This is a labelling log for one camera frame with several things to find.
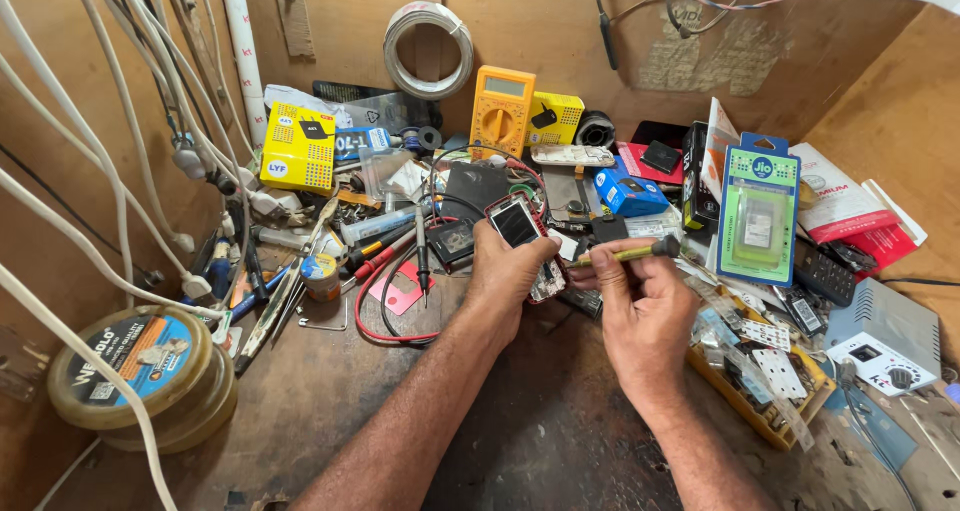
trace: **digital multimeter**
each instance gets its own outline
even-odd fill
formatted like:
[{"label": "digital multimeter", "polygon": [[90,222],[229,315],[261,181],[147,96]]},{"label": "digital multimeter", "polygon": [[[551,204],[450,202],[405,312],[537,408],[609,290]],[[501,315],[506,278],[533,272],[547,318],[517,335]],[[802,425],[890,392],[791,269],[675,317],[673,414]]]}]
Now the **digital multimeter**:
[{"label": "digital multimeter", "polygon": [[[536,81],[537,76],[533,74],[486,65],[480,67],[473,98],[470,142],[503,149],[521,158]],[[492,154],[496,152],[473,148],[473,160]]]}]

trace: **workbench surface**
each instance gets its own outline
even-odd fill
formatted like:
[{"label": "workbench surface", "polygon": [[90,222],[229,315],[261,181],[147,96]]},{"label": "workbench surface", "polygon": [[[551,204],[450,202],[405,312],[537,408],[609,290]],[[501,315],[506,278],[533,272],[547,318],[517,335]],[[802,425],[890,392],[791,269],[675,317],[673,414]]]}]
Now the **workbench surface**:
[{"label": "workbench surface", "polygon": [[[418,302],[402,317],[390,314],[399,332],[439,330],[459,306],[468,281],[434,276],[428,309]],[[292,318],[240,379],[230,424],[162,458],[180,509],[282,510],[272,502],[303,491],[402,380],[421,352],[365,340],[354,328],[357,291],[336,314],[337,303],[305,300],[303,315],[329,324],[349,307],[348,331],[301,328]],[[450,443],[424,508],[682,508],[657,441],[618,387],[599,322],[570,310],[556,300],[524,308],[520,332]],[[363,314],[384,332],[378,303],[366,302]],[[242,321],[246,331],[254,322]],[[808,453],[798,445],[782,453],[696,372],[686,373],[695,402],[783,509],[907,509],[894,477],[830,412],[811,423],[816,445]],[[960,497],[944,492],[960,490],[960,481],[899,401],[889,402],[887,413],[918,443],[903,469],[918,504],[960,508]],[[956,421],[944,419],[948,430]],[[77,468],[47,509],[162,507],[142,453],[100,445],[92,456],[94,467]]]}]

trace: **phone screen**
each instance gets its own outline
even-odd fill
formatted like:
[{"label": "phone screen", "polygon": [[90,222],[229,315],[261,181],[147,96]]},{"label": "phone screen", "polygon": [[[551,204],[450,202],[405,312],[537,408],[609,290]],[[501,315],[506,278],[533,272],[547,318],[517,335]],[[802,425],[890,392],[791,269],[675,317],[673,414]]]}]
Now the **phone screen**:
[{"label": "phone screen", "polygon": [[539,234],[534,223],[523,212],[522,203],[514,203],[493,216],[493,226],[500,232],[507,244],[519,247],[536,239]]}]

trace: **jio logo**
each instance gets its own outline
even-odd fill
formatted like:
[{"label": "jio logo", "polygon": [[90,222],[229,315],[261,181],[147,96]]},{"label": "jio logo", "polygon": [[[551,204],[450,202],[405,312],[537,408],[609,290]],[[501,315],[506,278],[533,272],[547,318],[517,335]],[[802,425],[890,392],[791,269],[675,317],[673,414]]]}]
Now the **jio logo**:
[{"label": "jio logo", "polygon": [[753,174],[761,179],[765,179],[774,173],[774,165],[770,160],[760,157],[753,161]]},{"label": "jio logo", "polygon": [[271,177],[282,177],[287,174],[287,164],[282,160],[271,160],[267,164],[267,173]]}]

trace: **lid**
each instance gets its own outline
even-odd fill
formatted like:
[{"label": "lid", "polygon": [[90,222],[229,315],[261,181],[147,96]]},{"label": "lid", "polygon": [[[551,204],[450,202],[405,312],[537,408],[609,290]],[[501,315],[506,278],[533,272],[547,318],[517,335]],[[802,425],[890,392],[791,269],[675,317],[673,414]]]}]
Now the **lid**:
[{"label": "lid", "polygon": [[323,280],[337,276],[337,260],[330,254],[313,254],[300,265],[300,274],[307,280]]},{"label": "lid", "polygon": [[[96,321],[78,333],[143,400],[152,417],[186,394],[210,363],[210,332],[183,310],[138,306]],[[137,422],[114,384],[73,349],[54,359],[47,389],[70,424],[104,430]]]}]

